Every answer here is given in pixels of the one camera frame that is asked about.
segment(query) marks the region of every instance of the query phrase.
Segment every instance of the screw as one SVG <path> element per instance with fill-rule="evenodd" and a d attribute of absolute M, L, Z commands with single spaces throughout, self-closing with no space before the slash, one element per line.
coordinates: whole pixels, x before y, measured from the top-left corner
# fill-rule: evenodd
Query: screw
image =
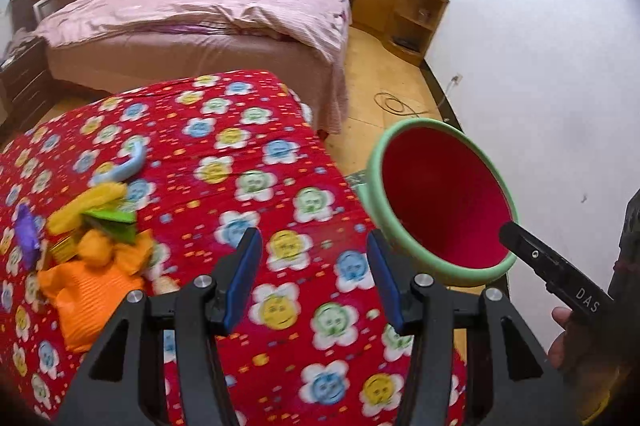
<path fill-rule="evenodd" d="M 201 274 L 195 280 L 193 280 L 193 284 L 198 289 L 204 289 L 205 287 L 208 287 L 209 285 L 211 285 L 211 282 L 211 276 L 209 276 L 208 274 Z"/>
<path fill-rule="evenodd" d="M 129 303 L 138 303 L 140 300 L 142 300 L 142 297 L 142 291 L 136 289 L 135 291 L 131 291 L 129 292 L 129 294 L 127 294 L 127 301 Z"/>
<path fill-rule="evenodd" d="M 502 293 L 500 289 L 495 287 L 489 287 L 485 292 L 486 297 L 491 301 L 500 301 L 502 299 Z"/>
<path fill-rule="evenodd" d="M 420 287 L 431 287 L 433 285 L 433 278 L 425 273 L 416 274 L 414 281 Z"/>

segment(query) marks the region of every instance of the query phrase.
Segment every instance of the bed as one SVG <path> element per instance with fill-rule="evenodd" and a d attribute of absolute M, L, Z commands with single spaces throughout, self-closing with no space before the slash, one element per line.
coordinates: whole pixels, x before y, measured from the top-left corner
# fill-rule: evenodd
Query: bed
<path fill-rule="evenodd" d="M 147 143 L 148 157 L 129 180 L 127 200 L 138 209 L 139 229 L 150 229 L 157 243 L 144 273 L 149 294 L 209 272 L 247 226 L 262 233 L 251 307 L 233 335 L 216 339 L 241 426 L 392 424 L 412 340 L 394 334 L 381 312 L 364 254 L 372 223 L 292 92 L 264 70 L 119 94 L 46 122 L 5 148 L 0 359 L 30 408 L 55 417 L 82 355 L 65 350 L 58 312 L 38 296 L 33 273 L 20 262 L 16 207 L 30 205 L 42 222 L 94 174 L 126 161 L 136 139 Z M 247 174 L 260 181 L 245 183 Z M 41 238 L 53 239 L 46 228 Z M 352 271 L 344 262 L 360 266 L 356 276 L 345 275 Z M 261 305 L 276 293 L 292 314 L 270 322 Z M 319 310 L 346 316 L 343 326 L 323 328 Z M 312 384 L 326 372 L 339 376 L 339 392 L 331 396 Z M 169 419 L 179 426 L 170 332 L 164 374 Z M 462 423 L 465 405 L 465 365 L 457 353 L 453 374 L 447 425 Z M 373 380 L 388 390 L 385 399 L 363 391 Z"/>
<path fill-rule="evenodd" d="M 77 0 L 11 0 L 14 30 L 35 31 L 42 20 Z M 290 37 L 251 31 L 240 34 L 129 32 L 73 45 L 52 45 L 47 61 L 56 80 L 93 91 L 117 93 L 151 82 L 226 70 L 267 69 L 294 89 L 314 114 L 315 130 L 340 133 L 348 98 L 344 59 L 351 22 L 344 0 L 338 28 L 339 52 L 333 61 Z"/>

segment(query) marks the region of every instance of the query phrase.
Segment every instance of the cable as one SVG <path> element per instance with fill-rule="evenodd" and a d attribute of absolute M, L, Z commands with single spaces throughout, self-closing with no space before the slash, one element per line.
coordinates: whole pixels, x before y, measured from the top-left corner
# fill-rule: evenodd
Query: cable
<path fill-rule="evenodd" d="M 451 90 L 451 88 L 456 84 L 456 82 L 452 79 L 450 80 L 447 88 L 444 91 L 444 95 L 442 99 L 437 105 L 437 109 L 440 110 L 440 107 L 447 101 L 447 94 Z M 422 114 L 433 114 L 432 110 L 425 110 L 423 112 L 416 112 L 412 107 L 406 104 L 404 101 L 401 101 L 393 94 L 389 92 L 378 92 L 375 96 L 373 96 L 373 100 L 376 102 L 376 105 L 382 108 L 385 112 L 393 114 L 394 116 L 412 116 L 412 117 L 420 117 Z M 397 103 L 396 107 L 391 106 L 391 103 Z"/>

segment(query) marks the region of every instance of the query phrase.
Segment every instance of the pink bedspread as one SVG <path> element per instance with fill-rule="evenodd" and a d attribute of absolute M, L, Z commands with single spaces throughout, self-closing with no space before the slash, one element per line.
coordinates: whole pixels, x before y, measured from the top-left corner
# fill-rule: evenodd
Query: pink bedspread
<path fill-rule="evenodd" d="M 159 22 L 270 29 L 340 57 L 348 0 L 77 0 L 46 17 L 35 34 L 59 47 L 144 30 Z"/>

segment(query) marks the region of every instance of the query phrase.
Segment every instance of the wooden floor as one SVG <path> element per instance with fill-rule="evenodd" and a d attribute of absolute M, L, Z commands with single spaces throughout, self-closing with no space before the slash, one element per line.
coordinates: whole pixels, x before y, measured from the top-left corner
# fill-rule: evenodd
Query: wooden floor
<path fill-rule="evenodd" d="M 400 116 L 394 116 L 376 105 L 377 92 L 389 92 L 416 112 L 429 110 L 423 117 L 441 119 L 436 102 L 427 88 L 422 73 L 386 51 L 373 36 L 351 28 L 346 61 L 346 78 L 350 96 L 349 119 L 342 134 L 327 139 L 327 151 L 344 175 L 365 168 L 378 139 Z M 40 120 L 46 122 L 88 101 L 64 98 Z"/>

